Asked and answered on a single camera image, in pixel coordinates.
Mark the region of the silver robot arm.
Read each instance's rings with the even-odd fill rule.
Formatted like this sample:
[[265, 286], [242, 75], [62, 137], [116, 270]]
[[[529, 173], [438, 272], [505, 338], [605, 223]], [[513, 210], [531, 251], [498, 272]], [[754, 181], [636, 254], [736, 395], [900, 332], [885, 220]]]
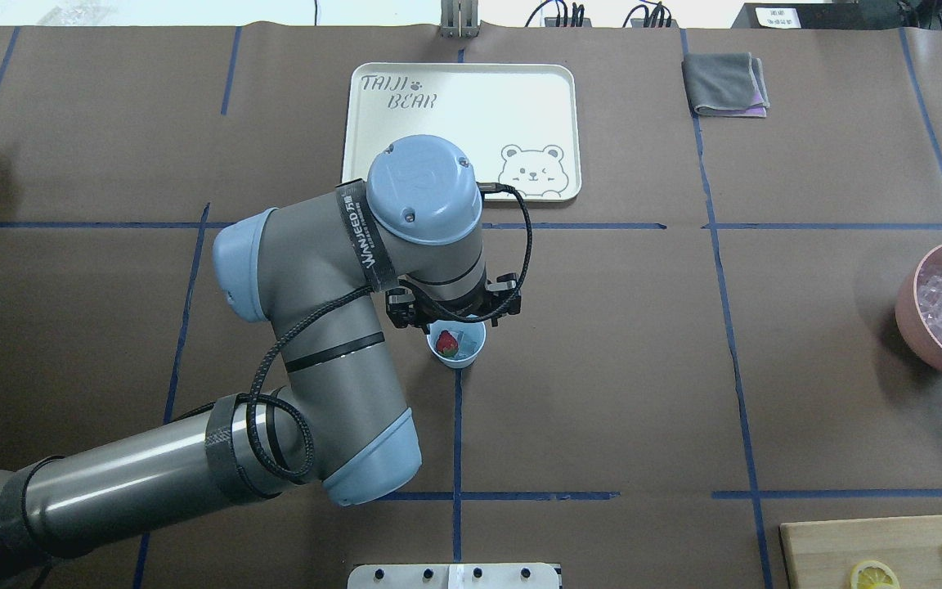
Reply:
[[219, 232], [236, 316], [274, 340], [246, 390], [152, 431], [0, 470], [0, 587], [38, 585], [101, 546], [320, 483], [337, 506], [381, 498], [421, 466], [414, 414], [371, 295], [397, 328], [496, 323], [527, 269], [487, 276], [482, 210], [504, 182], [431, 135], [397, 139], [366, 178]]

